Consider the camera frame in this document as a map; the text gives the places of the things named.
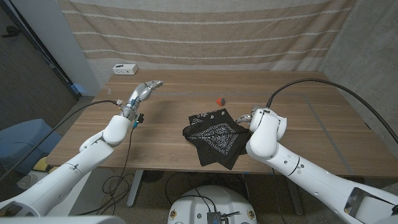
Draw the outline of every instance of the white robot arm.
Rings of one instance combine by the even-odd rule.
[[[278,170],[346,223],[376,223],[396,214],[398,196],[333,175],[279,144],[287,127],[286,118],[269,108],[259,108],[240,121],[250,123],[254,132],[246,144],[249,156]]]
[[[143,114],[137,114],[139,103],[147,100],[152,91],[162,85],[163,81],[140,84],[126,106],[121,107],[119,115],[113,116],[104,130],[87,139],[81,145],[79,154],[25,192],[1,202],[0,217],[46,216],[81,178],[101,165],[113,153],[112,147],[122,142],[132,126],[132,121],[136,124],[142,122]]]

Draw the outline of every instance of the wooden table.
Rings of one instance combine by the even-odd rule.
[[[248,155],[239,156],[231,171],[218,163],[202,167],[195,146],[182,136],[182,129],[193,114],[222,108],[234,119],[248,114],[253,105],[264,106],[276,89],[301,78],[327,79],[319,72],[139,70],[133,76],[111,77],[94,101],[126,102],[138,84],[165,82],[140,104],[138,112],[145,114],[145,121],[133,132],[127,168],[268,174],[270,167]],[[221,96],[226,100],[224,107],[216,104]],[[324,169],[341,176],[398,177],[397,159],[336,88],[299,83],[280,92],[271,109],[287,118],[280,143]],[[110,103],[87,108],[50,153],[47,163],[59,166],[75,156],[80,145],[104,129],[117,113],[118,108]],[[126,137],[115,147],[102,167],[122,167],[128,141]]]

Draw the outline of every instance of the black bandana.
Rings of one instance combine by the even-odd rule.
[[[190,116],[189,122],[182,134],[197,147],[202,166],[219,162],[231,170],[238,156],[246,153],[251,134],[226,109]]]

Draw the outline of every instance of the concrete wall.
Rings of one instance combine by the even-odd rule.
[[[82,95],[101,89],[56,0],[12,0]]]
[[[320,71],[363,97],[398,133],[398,1],[357,0]],[[398,158],[398,145],[377,118],[344,95]]]

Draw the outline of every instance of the beige curtain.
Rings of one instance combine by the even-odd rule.
[[[95,72],[317,70],[355,0],[59,0]]]

